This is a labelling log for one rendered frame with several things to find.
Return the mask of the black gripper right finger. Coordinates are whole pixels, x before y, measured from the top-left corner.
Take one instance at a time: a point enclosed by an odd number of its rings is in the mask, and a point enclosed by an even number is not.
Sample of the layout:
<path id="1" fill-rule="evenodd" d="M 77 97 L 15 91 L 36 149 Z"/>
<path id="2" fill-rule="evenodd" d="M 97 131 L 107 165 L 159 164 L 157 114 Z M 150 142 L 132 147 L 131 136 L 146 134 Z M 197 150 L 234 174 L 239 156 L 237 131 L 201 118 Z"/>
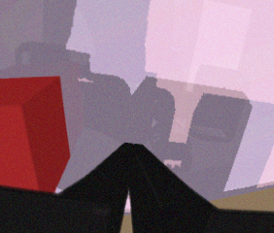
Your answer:
<path id="1" fill-rule="evenodd" d="M 132 233 L 274 233 L 274 212 L 219 209 L 145 146 L 133 147 Z"/>

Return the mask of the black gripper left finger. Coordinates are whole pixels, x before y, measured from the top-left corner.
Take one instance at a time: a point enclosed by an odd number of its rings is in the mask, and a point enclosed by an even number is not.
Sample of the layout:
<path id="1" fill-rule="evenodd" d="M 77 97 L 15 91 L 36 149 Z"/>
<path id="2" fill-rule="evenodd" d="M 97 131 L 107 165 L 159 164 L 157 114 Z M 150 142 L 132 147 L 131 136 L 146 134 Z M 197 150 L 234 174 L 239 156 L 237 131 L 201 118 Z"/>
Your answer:
<path id="1" fill-rule="evenodd" d="M 133 160 L 123 143 L 58 193 L 0 184 L 0 233 L 120 233 Z"/>

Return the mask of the red cube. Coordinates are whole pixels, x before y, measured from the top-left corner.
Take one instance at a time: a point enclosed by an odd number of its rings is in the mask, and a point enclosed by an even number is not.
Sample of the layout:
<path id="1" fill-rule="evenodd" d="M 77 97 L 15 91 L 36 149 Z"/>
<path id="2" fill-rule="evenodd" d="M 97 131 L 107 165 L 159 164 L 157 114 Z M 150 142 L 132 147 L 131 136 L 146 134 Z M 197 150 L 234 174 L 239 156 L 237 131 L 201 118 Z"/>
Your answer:
<path id="1" fill-rule="evenodd" d="M 55 192 L 70 158 L 59 77 L 0 79 L 0 184 Z"/>

